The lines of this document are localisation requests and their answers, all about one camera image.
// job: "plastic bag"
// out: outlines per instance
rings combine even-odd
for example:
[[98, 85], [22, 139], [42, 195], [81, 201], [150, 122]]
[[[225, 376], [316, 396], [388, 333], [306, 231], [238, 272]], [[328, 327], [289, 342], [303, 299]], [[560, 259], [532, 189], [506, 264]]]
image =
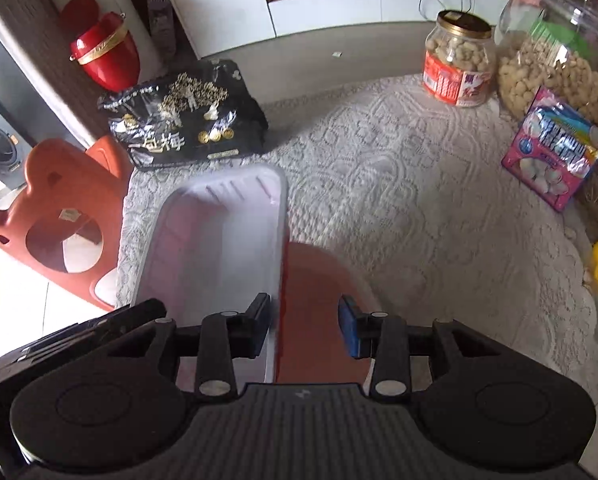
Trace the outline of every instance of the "plastic bag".
[[542, 86], [501, 164], [560, 212], [597, 161], [598, 128]]
[[232, 60], [202, 60], [99, 98], [112, 135], [139, 170], [263, 152], [268, 121]]

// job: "red decorative jar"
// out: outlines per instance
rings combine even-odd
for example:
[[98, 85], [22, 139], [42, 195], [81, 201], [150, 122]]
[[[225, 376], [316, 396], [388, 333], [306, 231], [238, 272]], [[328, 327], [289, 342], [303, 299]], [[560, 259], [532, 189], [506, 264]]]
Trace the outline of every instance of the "red decorative jar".
[[139, 80], [137, 45], [123, 16], [108, 12], [70, 44], [73, 55], [86, 73], [113, 92], [134, 86]]

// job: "glass jar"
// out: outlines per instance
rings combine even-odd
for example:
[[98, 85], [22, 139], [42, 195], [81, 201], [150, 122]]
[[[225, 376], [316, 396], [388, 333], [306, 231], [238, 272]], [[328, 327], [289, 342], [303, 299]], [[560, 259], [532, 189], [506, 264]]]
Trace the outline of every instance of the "glass jar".
[[442, 10], [426, 38], [424, 86], [448, 104], [480, 105], [490, 92], [495, 57], [488, 22], [468, 12]]
[[598, 5], [510, 0], [495, 31], [501, 102], [521, 120], [541, 85], [598, 126]]

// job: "white plastic tray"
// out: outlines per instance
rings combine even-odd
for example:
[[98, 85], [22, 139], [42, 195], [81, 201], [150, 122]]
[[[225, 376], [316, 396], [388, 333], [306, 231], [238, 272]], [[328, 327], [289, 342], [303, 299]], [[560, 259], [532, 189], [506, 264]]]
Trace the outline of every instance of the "white plastic tray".
[[[178, 326], [244, 312], [267, 292], [273, 324], [258, 358], [233, 360], [239, 389], [274, 380], [286, 208], [285, 176], [267, 164], [191, 179], [161, 206], [135, 287], [133, 304], [157, 298]], [[180, 388], [193, 390], [195, 361], [182, 359]]]

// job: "orange plastic stool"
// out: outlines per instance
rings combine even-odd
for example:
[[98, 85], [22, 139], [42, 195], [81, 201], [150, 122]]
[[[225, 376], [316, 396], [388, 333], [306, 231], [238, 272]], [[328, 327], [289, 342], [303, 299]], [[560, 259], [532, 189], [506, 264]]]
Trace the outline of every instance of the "orange plastic stool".
[[[128, 156], [110, 136], [85, 153], [64, 140], [44, 140], [26, 160], [28, 186], [8, 210], [0, 211], [0, 247], [75, 296], [112, 310], [94, 289], [117, 267], [123, 200], [131, 172]], [[81, 214], [75, 218], [71, 210]], [[102, 241], [103, 248], [90, 269], [70, 274], [62, 242], [77, 232]]]

